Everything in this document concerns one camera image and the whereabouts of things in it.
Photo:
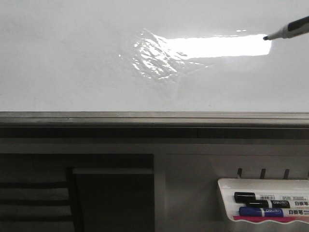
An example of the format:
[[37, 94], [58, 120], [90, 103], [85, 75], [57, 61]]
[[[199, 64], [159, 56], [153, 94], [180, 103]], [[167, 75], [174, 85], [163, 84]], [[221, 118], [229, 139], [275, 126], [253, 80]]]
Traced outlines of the taped black whiteboard marker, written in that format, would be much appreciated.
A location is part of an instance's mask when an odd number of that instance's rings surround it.
[[269, 34], [263, 37], [264, 41], [271, 41], [278, 38], [283, 39], [290, 39], [296, 36], [300, 36], [309, 32], [309, 17], [304, 17], [298, 19], [296, 21], [290, 22], [289, 24], [285, 25], [277, 32]]

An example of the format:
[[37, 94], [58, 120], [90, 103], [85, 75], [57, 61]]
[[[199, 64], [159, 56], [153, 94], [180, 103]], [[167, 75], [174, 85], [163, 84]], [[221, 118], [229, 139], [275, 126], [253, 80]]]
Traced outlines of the white whiteboard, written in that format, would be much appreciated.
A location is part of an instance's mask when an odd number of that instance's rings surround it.
[[3, 0], [0, 123], [309, 125], [306, 0]]

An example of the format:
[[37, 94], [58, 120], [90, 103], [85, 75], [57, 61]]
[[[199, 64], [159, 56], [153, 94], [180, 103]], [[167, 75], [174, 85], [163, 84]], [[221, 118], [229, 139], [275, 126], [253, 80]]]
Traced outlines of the white marker tray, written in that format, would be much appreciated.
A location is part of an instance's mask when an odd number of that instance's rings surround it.
[[266, 196], [309, 196], [308, 180], [231, 179], [218, 180], [221, 210], [229, 232], [307, 232], [309, 218], [257, 217], [250, 219], [239, 215], [243, 203], [236, 203], [235, 192], [253, 192]]

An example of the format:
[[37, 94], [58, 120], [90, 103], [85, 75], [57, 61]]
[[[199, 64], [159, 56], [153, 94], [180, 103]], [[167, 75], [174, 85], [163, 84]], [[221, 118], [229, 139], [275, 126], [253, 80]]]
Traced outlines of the black capped marker upper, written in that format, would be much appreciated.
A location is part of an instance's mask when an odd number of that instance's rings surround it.
[[237, 203], [245, 203], [249, 200], [295, 200], [307, 201], [308, 194], [302, 193], [256, 193], [256, 192], [235, 192], [234, 199]]

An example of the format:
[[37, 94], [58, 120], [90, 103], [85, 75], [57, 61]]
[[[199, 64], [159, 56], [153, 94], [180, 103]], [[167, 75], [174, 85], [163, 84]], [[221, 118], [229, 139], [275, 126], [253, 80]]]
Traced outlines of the black capped marker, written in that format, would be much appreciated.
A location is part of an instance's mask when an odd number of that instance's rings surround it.
[[294, 200], [251, 200], [246, 203], [247, 207], [255, 208], [308, 208], [308, 201]]
[[237, 203], [245, 203], [249, 200], [295, 200], [307, 201], [308, 194], [302, 193], [256, 193], [256, 192], [235, 192], [234, 199]]

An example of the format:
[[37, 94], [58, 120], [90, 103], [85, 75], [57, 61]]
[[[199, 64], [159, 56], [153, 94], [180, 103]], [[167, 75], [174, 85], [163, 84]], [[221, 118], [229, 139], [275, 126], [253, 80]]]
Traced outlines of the blue capped marker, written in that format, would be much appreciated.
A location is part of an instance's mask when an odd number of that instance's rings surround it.
[[239, 215], [246, 217], [308, 217], [308, 208], [253, 208], [240, 207]]

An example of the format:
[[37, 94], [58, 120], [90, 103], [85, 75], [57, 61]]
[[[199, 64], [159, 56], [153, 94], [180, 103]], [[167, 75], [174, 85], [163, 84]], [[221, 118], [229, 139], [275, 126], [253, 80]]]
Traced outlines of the black capped marker lower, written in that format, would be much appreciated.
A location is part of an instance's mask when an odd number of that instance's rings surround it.
[[294, 200], [251, 200], [246, 203], [247, 207], [255, 208], [308, 208], [308, 201]]

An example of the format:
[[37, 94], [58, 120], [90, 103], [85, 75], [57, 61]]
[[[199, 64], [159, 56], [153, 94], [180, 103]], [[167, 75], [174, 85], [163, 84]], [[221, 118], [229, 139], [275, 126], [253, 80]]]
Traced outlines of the pink marker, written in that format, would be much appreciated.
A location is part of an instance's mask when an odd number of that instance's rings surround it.
[[304, 222], [308, 223], [308, 217], [249, 217], [249, 216], [233, 216], [233, 221], [246, 221], [251, 223], [262, 223], [266, 221], [280, 222], [280, 223], [292, 223], [292, 222]]

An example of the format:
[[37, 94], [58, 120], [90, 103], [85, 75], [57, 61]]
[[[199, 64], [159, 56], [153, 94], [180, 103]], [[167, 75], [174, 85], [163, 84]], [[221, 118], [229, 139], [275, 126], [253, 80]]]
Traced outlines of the black chair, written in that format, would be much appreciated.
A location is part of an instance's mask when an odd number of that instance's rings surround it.
[[83, 232], [76, 175], [72, 167], [51, 177], [0, 183], [2, 232]]

